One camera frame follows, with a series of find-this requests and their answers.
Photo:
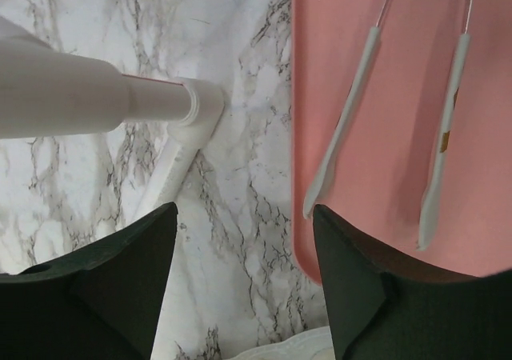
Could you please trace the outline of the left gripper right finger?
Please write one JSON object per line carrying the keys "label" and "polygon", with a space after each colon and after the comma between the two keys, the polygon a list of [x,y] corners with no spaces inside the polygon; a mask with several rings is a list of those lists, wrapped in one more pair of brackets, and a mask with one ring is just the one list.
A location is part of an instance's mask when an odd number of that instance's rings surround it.
{"label": "left gripper right finger", "polygon": [[316,206],[314,240],[338,359],[508,359],[511,273],[433,266]]}

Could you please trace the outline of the three tier white stand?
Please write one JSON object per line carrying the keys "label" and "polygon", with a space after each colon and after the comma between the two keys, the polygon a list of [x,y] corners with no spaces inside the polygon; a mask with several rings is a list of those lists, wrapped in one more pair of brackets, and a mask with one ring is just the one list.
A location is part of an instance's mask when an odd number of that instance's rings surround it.
{"label": "three tier white stand", "polygon": [[328,326],[296,334],[279,343],[246,350],[232,360],[315,360],[335,359],[330,328]]}

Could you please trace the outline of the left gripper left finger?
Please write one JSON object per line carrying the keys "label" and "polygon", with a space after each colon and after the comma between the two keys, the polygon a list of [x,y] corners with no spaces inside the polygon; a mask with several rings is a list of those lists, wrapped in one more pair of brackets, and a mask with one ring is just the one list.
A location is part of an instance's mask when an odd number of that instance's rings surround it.
{"label": "left gripper left finger", "polygon": [[177,235],[172,202],[124,229],[1,276],[3,359],[148,359]]}

